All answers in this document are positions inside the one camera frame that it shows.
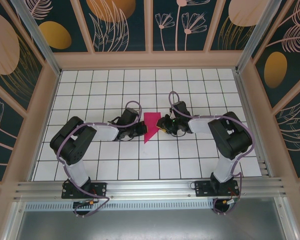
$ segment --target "red object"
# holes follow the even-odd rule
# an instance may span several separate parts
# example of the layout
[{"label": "red object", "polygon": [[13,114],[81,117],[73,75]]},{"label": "red object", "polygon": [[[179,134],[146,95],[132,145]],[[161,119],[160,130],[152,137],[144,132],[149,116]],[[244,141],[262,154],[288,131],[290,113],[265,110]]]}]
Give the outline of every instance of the red object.
[{"label": "red object", "polygon": [[158,131],[157,122],[161,118],[160,112],[145,112],[144,124],[146,125],[148,132],[144,135],[144,143],[148,142]]}]

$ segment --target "white grid mat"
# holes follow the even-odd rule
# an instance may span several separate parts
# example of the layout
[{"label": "white grid mat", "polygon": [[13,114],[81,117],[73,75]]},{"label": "white grid mat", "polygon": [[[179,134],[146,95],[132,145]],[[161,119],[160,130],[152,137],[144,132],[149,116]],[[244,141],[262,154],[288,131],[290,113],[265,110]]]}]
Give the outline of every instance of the white grid mat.
[{"label": "white grid mat", "polygon": [[[32,180],[66,180],[49,142],[71,117],[111,121],[131,100],[140,102],[143,113],[160,112],[163,117],[169,113],[172,90],[192,115],[232,111],[247,125],[231,69],[63,71]],[[83,157],[88,175],[92,180],[209,178],[218,163],[211,134],[173,137],[159,131],[146,144],[143,140],[92,142]],[[244,177],[261,176],[255,151],[240,161],[235,173],[239,171]]]}]

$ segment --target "gold circle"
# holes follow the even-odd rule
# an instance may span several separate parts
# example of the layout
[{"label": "gold circle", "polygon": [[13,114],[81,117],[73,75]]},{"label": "gold circle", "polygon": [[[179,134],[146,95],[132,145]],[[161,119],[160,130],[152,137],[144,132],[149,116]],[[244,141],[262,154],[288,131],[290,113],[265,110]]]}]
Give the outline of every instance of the gold circle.
[{"label": "gold circle", "polygon": [[71,45],[70,33],[61,24],[55,21],[45,21],[39,25],[45,40],[50,47],[66,49]]},{"label": "gold circle", "polygon": [[229,5],[230,21],[240,27],[250,27],[258,23],[268,0],[231,0]]},{"label": "gold circle", "polygon": [[20,57],[18,35],[11,24],[0,15],[0,74],[11,74]]},{"label": "gold circle", "polygon": [[264,81],[269,88],[278,87],[287,72],[287,59],[281,52],[275,51],[267,58],[264,66]]},{"label": "gold circle", "polygon": [[118,13],[115,13],[113,3],[118,12],[119,9],[121,9],[126,19],[128,19],[136,9],[136,0],[86,0],[86,3],[94,15],[105,22],[111,23],[120,21]]}]

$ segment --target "purple cable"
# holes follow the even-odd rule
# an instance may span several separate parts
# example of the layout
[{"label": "purple cable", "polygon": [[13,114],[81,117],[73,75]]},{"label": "purple cable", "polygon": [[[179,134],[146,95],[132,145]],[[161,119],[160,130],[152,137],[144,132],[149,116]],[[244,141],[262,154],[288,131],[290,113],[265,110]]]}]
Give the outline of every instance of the purple cable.
[{"label": "purple cable", "polygon": [[[175,95],[177,96],[178,102],[180,101],[180,97],[179,97],[178,93],[175,92],[175,91],[171,91],[171,92],[169,93],[169,103],[170,103],[170,105],[171,105],[171,108],[172,108],[174,111],[176,111],[178,114],[180,114],[181,116],[184,116],[184,117],[190,118],[190,119],[211,119],[211,118],[227,119],[227,120],[230,120],[230,121],[235,122],[236,124],[239,124],[239,125],[240,125],[241,127],[243,127],[243,128],[248,132],[248,134],[250,135],[251,140],[252,140],[252,146],[251,146],[251,148],[250,148],[248,151],[242,153],[241,155],[239,155],[239,156],[237,157],[237,159],[235,160],[235,163],[233,164],[233,166],[232,166],[232,168],[231,168],[231,172],[230,172],[231,175],[234,176],[234,177],[240,176],[240,188],[239,188],[239,196],[238,196],[238,199],[240,199],[240,196],[241,196],[241,190],[242,190],[242,173],[239,172],[238,174],[234,175],[234,171],[235,171],[235,168],[236,168],[236,166],[237,166],[239,160],[242,159],[243,157],[247,156],[247,155],[248,155],[249,153],[251,153],[251,152],[253,151],[253,149],[255,148],[256,141],[255,141],[255,137],[254,137],[253,133],[250,131],[250,129],[249,129],[248,127],[246,127],[246,125],[244,125],[242,122],[240,122],[240,121],[238,121],[238,120],[236,120],[236,119],[234,119],[234,118],[232,118],[232,117],[223,116],[223,115],[215,115],[215,116],[212,116],[212,115],[206,115],[206,116],[190,116],[190,115],[186,115],[186,114],[184,114],[184,113],[178,111],[178,110],[174,107],[174,104],[171,102],[171,95],[172,95],[172,94],[175,94]],[[221,212],[221,211],[219,211],[218,209],[215,208],[215,204],[216,204],[216,201],[217,201],[217,200],[218,200],[218,198],[215,198],[215,199],[213,200],[213,204],[212,204],[212,207],[213,207],[213,208],[212,208],[212,210],[213,210],[216,214],[222,213],[222,214],[225,215],[225,214],[226,214],[225,212]],[[232,212],[233,209],[235,208],[235,205],[237,205],[237,203],[238,203],[238,202],[236,202],[236,203],[234,204],[234,206],[233,206],[230,210],[228,210],[227,212],[228,212],[228,213]]]},{"label": "purple cable", "polygon": [[127,108],[128,104],[130,104],[130,103],[136,103],[136,104],[138,104],[138,106],[139,106],[139,115],[138,115],[138,117],[136,118],[136,120],[135,120],[133,123],[130,123],[130,124],[128,124],[128,125],[123,125],[123,126],[122,126],[122,125],[115,125],[115,124],[111,124],[111,123],[105,123],[105,122],[86,122],[86,123],[83,123],[83,124],[77,126],[77,127],[76,127],[76,128],[75,128],[75,129],[74,129],[74,130],[73,130],[73,131],[72,131],[72,132],[64,139],[64,141],[61,143],[61,145],[60,145],[58,151],[56,152],[56,159],[57,159],[60,163],[62,163],[63,169],[64,169],[65,174],[67,175],[68,179],[70,180],[70,182],[71,182],[71,183],[72,183],[79,191],[81,191],[82,193],[84,193],[84,194],[86,194],[86,195],[88,195],[88,196],[91,196],[91,197],[93,197],[93,198],[95,198],[95,199],[106,199],[106,201],[105,201],[104,203],[102,203],[97,209],[88,212],[86,215],[79,215],[79,214],[77,213],[77,209],[78,209],[80,206],[82,206],[82,204],[81,204],[81,205],[78,205],[78,206],[74,209],[74,213],[76,214],[77,217],[84,218],[84,217],[89,217],[89,216],[93,215],[93,214],[96,213],[100,208],[102,208],[107,202],[109,202],[110,198],[107,197],[107,196],[99,196],[99,195],[95,195],[95,194],[92,194],[92,193],[90,193],[90,192],[87,192],[87,191],[81,189],[81,187],[78,186],[78,185],[75,183],[75,181],[71,178],[71,176],[70,176],[70,174],[69,174],[69,172],[68,172],[68,169],[66,168],[66,162],[65,162],[64,160],[60,159],[60,153],[61,153],[61,150],[62,150],[62,148],[64,147],[64,145],[66,144],[66,142],[72,137],[72,135],[73,135],[76,131],[78,131],[80,128],[83,128],[83,127],[85,127],[85,126],[96,126],[96,125],[97,125],[97,126],[111,126],[111,127],[115,127],[115,128],[128,128],[128,127],[131,127],[132,125],[138,123],[139,120],[140,120],[140,118],[141,118],[141,116],[142,116],[142,107],[141,107],[140,103],[137,102],[137,101],[129,101],[129,102],[127,102],[127,104],[125,105],[125,108]]}]

